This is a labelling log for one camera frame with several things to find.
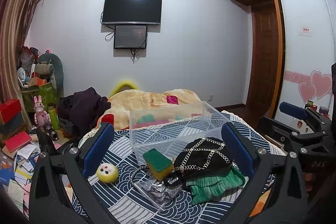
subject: transparent storage bin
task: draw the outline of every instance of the transparent storage bin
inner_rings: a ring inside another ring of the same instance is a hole
[[[153,148],[172,160],[195,139],[221,140],[221,128],[226,122],[226,117],[204,101],[133,111],[130,144],[140,165],[146,164],[142,155]]]

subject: green and yellow sponge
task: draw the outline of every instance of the green and yellow sponge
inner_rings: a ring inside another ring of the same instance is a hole
[[[173,163],[155,148],[143,154],[150,171],[157,180],[163,180],[173,170]]]

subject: striped curtain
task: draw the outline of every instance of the striped curtain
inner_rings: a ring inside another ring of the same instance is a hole
[[[17,78],[19,49],[24,45],[38,0],[0,0],[0,103],[19,99],[26,125],[31,122],[25,110]]]

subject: paper label on door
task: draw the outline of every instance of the paper label on door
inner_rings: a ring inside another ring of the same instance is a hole
[[[307,36],[307,37],[311,37],[311,30],[310,30],[310,28],[302,27],[302,28],[300,29],[300,33],[299,33],[299,35],[305,35],[305,36]]]

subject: pink rabbit figurine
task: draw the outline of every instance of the pink rabbit figurine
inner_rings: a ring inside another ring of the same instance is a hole
[[[37,100],[36,96],[34,96],[34,120],[35,123],[43,129],[43,125],[45,123],[50,124],[50,118],[47,112],[44,110],[44,105],[42,103],[42,97],[39,96],[39,99]]]

